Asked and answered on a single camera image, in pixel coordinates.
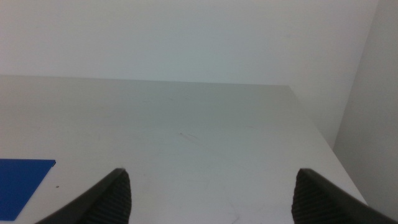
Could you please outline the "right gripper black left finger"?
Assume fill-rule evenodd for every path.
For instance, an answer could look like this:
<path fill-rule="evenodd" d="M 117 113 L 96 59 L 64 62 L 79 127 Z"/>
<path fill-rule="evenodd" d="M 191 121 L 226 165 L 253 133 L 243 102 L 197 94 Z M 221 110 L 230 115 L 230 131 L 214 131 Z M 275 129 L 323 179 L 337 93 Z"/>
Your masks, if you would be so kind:
<path fill-rule="evenodd" d="M 117 168 L 38 224 L 128 223 L 132 199 L 129 174 Z"/>

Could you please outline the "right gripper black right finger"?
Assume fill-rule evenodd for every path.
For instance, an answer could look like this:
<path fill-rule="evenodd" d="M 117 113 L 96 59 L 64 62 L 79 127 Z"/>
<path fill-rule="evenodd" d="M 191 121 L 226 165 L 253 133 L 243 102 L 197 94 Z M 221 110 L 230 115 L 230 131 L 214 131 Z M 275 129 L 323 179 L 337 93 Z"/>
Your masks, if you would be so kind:
<path fill-rule="evenodd" d="M 312 169 L 297 173 L 291 213 L 301 224 L 397 224 Z"/>

